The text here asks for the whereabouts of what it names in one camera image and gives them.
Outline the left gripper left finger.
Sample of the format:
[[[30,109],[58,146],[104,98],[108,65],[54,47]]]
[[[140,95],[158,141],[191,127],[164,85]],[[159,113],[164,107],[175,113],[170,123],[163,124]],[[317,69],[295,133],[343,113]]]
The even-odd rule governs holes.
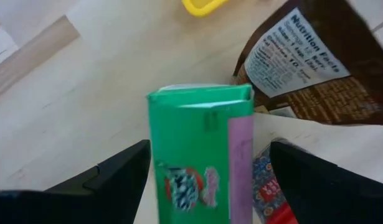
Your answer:
[[[45,191],[0,190],[0,224],[133,224],[150,162],[144,139]]]

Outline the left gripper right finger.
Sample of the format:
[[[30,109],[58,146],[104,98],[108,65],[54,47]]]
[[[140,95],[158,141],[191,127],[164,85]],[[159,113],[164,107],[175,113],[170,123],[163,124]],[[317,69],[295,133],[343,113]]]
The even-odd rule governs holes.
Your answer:
[[[270,160],[298,224],[383,224],[383,183],[288,141],[271,142]]]

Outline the red-lidded smoked paprika tin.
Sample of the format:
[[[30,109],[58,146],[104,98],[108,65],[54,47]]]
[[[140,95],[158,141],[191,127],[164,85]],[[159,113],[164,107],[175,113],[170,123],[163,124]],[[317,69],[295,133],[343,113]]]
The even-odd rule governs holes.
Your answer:
[[[270,144],[254,157],[253,207],[261,224],[298,224],[281,191],[270,160]]]

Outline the small green cereal box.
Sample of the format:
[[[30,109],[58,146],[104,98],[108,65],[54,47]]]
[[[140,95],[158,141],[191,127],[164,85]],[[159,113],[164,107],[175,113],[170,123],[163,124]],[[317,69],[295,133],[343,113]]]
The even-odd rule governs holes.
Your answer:
[[[250,85],[148,95],[159,224],[252,224]]]

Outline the brown triangular snack packet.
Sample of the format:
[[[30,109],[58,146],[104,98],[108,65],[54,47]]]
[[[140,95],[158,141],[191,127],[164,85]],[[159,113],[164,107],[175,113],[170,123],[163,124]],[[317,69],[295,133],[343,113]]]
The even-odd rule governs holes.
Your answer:
[[[383,48],[348,0],[287,0],[247,41],[234,82],[258,112],[383,125]]]

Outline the yellow plastic basket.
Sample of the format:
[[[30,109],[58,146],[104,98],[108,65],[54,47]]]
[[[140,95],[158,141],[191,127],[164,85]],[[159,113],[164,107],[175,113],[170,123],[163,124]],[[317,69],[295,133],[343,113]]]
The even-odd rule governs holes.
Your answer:
[[[195,17],[207,16],[227,1],[228,0],[181,0],[186,11]]]

